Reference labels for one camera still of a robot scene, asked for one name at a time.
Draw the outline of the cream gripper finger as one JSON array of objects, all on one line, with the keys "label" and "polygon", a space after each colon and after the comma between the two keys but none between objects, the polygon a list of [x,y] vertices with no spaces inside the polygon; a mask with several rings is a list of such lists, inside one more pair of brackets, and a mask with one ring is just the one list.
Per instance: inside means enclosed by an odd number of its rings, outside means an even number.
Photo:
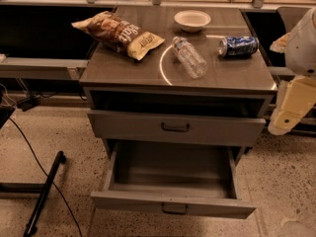
[{"label": "cream gripper finger", "polygon": [[286,33],[282,37],[278,38],[271,44],[270,50],[277,53],[284,53],[288,38],[289,38],[289,33]]}]

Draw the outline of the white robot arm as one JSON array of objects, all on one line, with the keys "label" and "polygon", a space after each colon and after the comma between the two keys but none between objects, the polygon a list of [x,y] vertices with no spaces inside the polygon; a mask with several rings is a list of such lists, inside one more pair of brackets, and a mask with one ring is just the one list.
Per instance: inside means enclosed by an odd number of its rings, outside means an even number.
[{"label": "white robot arm", "polygon": [[268,126],[269,133],[284,135],[316,104],[316,9],[308,10],[288,34],[273,42],[271,50],[282,51],[285,66],[295,74],[289,82],[280,81]]}]

